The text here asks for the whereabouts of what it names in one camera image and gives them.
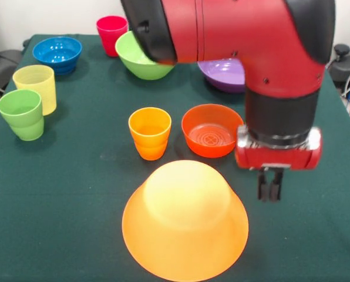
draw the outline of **green tablecloth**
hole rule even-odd
[[[209,87],[196,65],[139,80],[104,54],[97,36],[73,36],[84,49],[76,71],[56,78],[58,108],[45,118],[44,135],[21,142],[0,117],[0,281],[161,281],[127,251],[122,212],[154,169],[179,159],[216,168],[247,209],[246,249],[212,281],[350,281],[350,119],[328,75],[315,121],[324,135],[318,168],[286,172],[282,201],[262,203],[256,172],[239,169],[233,154],[194,155],[181,134],[182,116],[201,103],[244,117],[243,96]],[[19,67],[37,63],[31,50],[46,37],[32,38]],[[127,125],[144,106],[173,119],[156,162],[139,157]]]

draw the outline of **blue bowl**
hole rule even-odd
[[[53,69],[56,75],[73,72],[82,51],[78,40],[59,36],[45,39],[33,48],[33,56],[40,63]]]

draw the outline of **bowl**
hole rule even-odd
[[[227,93],[244,93],[245,73],[238,59],[198,62],[205,78],[217,89]]]
[[[117,40],[115,49],[124,66],[140,79],[161,79],[174,68],[173,65],[163,65],[150,60],[137,43],[132,31],[126,32]]]
[[[78,40],[58,36],[45,39],[33,48],[33,56],[40,63],[53,69],[56,75],[66,75],[73,72],[82,51]]]
[[[188,147],[207,158],[231,153],[237,141],[237,129],[244,122],[234,110],[216,104],[203,104],[190,109],[181,121]]]
[[[218,171],[178,160],[159,167],[131,195],[122,233],[129,253],[148,272],[169,281],[203,281],[242,255],[248,216]]]

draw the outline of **pink cup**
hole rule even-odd
[[[115,43],[128,31],[127,19],[121,16],[106,16],[97,21],[97,29],[106,54],[117,57]]]

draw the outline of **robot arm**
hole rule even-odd
[[[246,126],[238,129],[240,167],[313,169],[321,131],[312,127],[332,52],[334,0],[122,0],[144,52],[160,63],[238,57],[245,69]],[[272,193],[279,199],[279,192]]]

